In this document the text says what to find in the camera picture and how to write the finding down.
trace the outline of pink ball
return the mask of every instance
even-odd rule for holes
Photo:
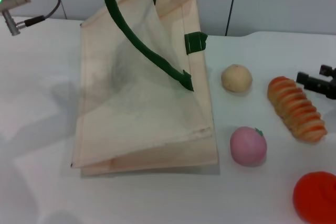
[[[231,136],[230,148],[234,161],[244,166],[255,166],[264,161],[267,143],[262,131],[240,127]]]

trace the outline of tan bun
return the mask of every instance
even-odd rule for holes
[[[231,92],[246,92],[252,80],[250,71],[242,65],[233,64],[222,72],[222,86]]]

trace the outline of toy bread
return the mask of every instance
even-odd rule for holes
[[[268,85],[267,96],[295,138],[318,142],[328,133],[321,114],[293,80],[284,76],[274,78]]]

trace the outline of orange striped bread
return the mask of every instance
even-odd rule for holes
[[[274,78],[268,85],[267,96],[295,138],[318,142],[328,133],[321,114],[293,80],[284,76]]]

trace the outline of white table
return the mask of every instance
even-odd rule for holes
[[[336,66],[335,36],[210,36],[206,60],[220,168],[82,178],[70,168],[79,24],[51,19],[11,37],[0,23],[1,224],[302,223],[291,204],[292,189],[307,172],[336,174],[336,130],[329,127],[333,132],[316,146],[296,142],[265,92],[271,77],[294,78],[299,70],[316,76],[321,64]],[[288,64],[298,60],[301,65]],[[246,65],[254,76],[246,97],[221,88],[220,73],[232,63]],[[327,126],[334,123],[336,102],[308,95]],[[263,166],[232,161],[228,140],[238,126],[263,130],[268,141]]]

